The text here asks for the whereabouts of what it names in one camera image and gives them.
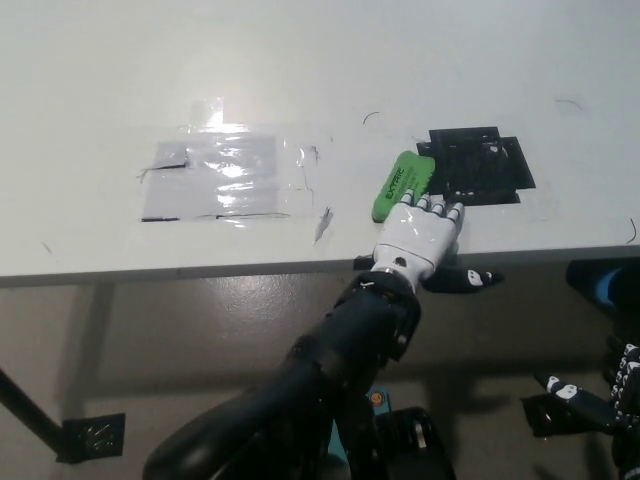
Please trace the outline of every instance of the robotic hand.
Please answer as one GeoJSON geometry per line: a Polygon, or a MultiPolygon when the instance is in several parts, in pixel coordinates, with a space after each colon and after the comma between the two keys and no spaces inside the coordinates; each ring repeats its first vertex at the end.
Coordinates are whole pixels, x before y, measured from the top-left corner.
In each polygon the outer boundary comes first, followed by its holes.
{"type": "Polygon", "coordinates": [[[415,292],[418,285],[435,293],[473,293],[503,280],[501,275],[440,267],[457,248],[464,218],[461,203],[447,208],[423,195],[413,206],[407,190],[384,223],[373,251],[374,272],[387,272],[406,280],[415,292]]]}
{"type": "Polygon", "coordinates": [[[609,401],[553,375],[536,374],[547,395],[523,399],[536,437],[590,431],[613,437],[612,456],[620,479],[640,479],[640,348],[609,337],[609,401]]]}
{"type": "Polygon", "coordinates": [[[440,267],[464,208],[431,206],[428,197],[412,203],[409,191],[384,224],[372,271],[358,275],[333,310],[298,338],[273,377],[169,437],[147,460],[145,480],[317,479],[329,464],[334,420],[355,480],[455,478],[426,412],[379,419],[365,393],[409,346],[421,316],[419,284],[432,292],[473,293],[502,277],[440,267]],[[412,473],[401,475],[402,468],[412,473]]]}

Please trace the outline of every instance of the black mechanical part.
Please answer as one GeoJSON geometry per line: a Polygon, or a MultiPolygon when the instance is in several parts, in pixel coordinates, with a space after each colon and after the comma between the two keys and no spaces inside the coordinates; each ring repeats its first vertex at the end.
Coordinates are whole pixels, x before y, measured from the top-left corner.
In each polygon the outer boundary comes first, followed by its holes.
{"type": "MultiPolygon", "coordinates": [[[[182,427],[147,460],[144,478],[234,478],[238,455],[261,448],[278,450],[273,458],[281,459],[276,463],[289,473],[279,478],[313,478],[302,475],[319,468],[322,454],[301,452],[298,443],[312,435],[311,446],[325,444],[324,434],[330,432],[340,399],[350,391],[364,394],[378,369],[390,358],[402,356],[419,319],[418,300],[402,278],[382,272],[361,274],[333,312],[296,341],[270,382],[182,427]],[[314,430],[309,432],[306,426],[314,430]],[[310,466],[305,472],[292,468],[304,462],[310,466]]],[[[368,418],[358,411],[357,402],[349,406],[342,407],[344,415],[368,418]]],[[[361,448],[351,444],[352,451],[361,448]]]]}
{"type": "Polygon", "coordinates": [[[388,460],[378,435],[373,407],[362,393],[368,383],[363,376],[355,388],[331,400],[331,412],[338,427],[352,480],[391,480],[388,460]]]}
{"type": "Polygon", "coordinates": [[[455,480],[449,455],[431,417],[418,407],[376,417],[392,478],[455,480]]]}
{"type": "MultiPolygon", "coordinates": [[[[64,420],[62,430],[75,445],[80,448],[80,458],[97,460],[99,458],[120,457],[124,448],[124,413],[101,417],[64,420]]],[[[57,458],[61,463],[73,463],[63,455],[57,458]]]]}
{"type": "Polygon", "coordinates": [[[360,255],[353,259],[353,270],[357,272],[362,270],[371,270],[375,263],[373,255],[360,255]]]}
{"type": "Polygon", "coordinates": [[[432,293],[476,293],[480,290],[504,282],[499,273],[476,272],[457,267],[440,267],[436,273],[422,282],[422,287],[432,293]],[[471,275],[478,275],[481,285],[471,281],[471,275]]]}
{"type": "Polygon", "coordinates": [[[535,436],[609,434],[619,478],[640,479],[640,348],[616,337],[609,337],[607,344],[612,350],[605,369],[609,401],[557,377],[538,374],[536,380],[550,393],[522,402],[535,436]]]}

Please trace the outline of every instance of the transparent plastic sheet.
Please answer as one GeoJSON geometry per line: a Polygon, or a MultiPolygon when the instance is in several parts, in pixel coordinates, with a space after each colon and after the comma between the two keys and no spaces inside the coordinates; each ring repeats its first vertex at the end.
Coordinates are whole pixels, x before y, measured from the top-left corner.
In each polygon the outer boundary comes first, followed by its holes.
{"type": "Polygon", "coordinates": [[[317,151],[295,128],[190,125],[163,137],[141,176],[142,221],[314,214],[317,151]]]}

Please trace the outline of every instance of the gray floor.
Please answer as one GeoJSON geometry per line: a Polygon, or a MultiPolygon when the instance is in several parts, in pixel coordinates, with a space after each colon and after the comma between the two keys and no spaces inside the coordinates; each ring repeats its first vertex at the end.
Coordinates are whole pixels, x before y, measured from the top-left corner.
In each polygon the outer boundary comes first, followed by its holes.
{"type": "MultiPolygon", "coordinates": [[[[606,394],[595,365],[610,323],[563,271],[509,269],[507,285],[476,297],[422,294],[409,353],[379,379],[395,408],[431,409],[462,480],[614,477],[609,439],[536,440],[521,412],[519,398],[541,392],[538,369],[606,394]]],[[[69,467],[0,408],[0,478],[139,478],[158,442],[259,382],[352,276],[0,290],[9,375],[56,419],[127,414],[122,458],[69,467]]]]}

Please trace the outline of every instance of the blue object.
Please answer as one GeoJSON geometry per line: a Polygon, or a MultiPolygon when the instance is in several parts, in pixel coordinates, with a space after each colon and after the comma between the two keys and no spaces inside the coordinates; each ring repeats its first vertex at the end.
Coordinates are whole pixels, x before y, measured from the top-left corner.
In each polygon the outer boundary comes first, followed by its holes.
{"type": "Polygon", "coordinates": [[[609,297],[609,285],[611,285],[611,281],[615,278],[615,276],[622,270],[622,268],[618,268],[616,270],[612,270],[607,273],[604,277],[602,277],[598,283],[596,283],[596,299],[602,303],[603,305],[607,305],[608,307],[616,306],[615,303],[611,301],[609,297]]]}

